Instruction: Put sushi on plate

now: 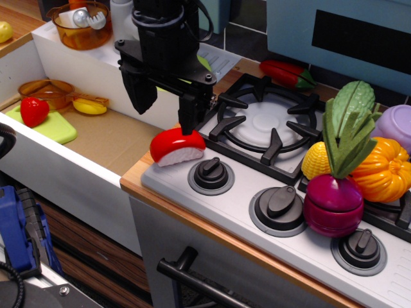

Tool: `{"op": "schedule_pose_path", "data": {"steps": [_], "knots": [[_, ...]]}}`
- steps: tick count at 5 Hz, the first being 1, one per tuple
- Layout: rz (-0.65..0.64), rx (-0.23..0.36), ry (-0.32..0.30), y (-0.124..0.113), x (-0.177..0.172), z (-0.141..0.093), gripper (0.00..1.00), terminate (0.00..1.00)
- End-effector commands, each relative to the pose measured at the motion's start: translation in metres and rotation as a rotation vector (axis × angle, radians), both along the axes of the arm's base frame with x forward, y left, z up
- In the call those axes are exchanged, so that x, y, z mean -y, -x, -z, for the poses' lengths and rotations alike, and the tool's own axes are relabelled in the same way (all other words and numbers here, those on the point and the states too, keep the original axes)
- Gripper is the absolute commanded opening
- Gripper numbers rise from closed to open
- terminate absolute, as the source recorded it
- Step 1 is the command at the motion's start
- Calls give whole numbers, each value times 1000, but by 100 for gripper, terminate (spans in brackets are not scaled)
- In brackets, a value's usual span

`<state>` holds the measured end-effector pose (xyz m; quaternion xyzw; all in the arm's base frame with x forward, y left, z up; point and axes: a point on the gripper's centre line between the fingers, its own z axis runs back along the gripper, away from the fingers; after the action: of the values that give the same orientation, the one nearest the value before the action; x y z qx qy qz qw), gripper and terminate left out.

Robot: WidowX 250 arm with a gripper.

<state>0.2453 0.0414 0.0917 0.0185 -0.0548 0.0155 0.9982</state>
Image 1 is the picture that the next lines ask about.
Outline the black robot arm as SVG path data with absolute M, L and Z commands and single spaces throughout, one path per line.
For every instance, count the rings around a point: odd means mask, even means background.
M 145 113 L 163 89 L 179 97 L 179 124 L 189 135 L 204 120 L 214 100 L 216 76 L 200 63 L 200 1 L 134 1 L 132 22 L 139 40 L 118 40 L 119 70 L 134 109 Z

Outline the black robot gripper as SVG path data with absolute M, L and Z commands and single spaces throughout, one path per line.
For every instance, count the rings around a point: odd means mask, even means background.
M 140 27 L 139 40 L 119 40 L 119 69 L 133 108 L 144 114 L 162 88 L 179 97 L 179 124 L 182 135 L 191 135 L 204 121 L 213 100 L 216 77 L 197 58 L 200 37 L 194 24 L 167 27 Z

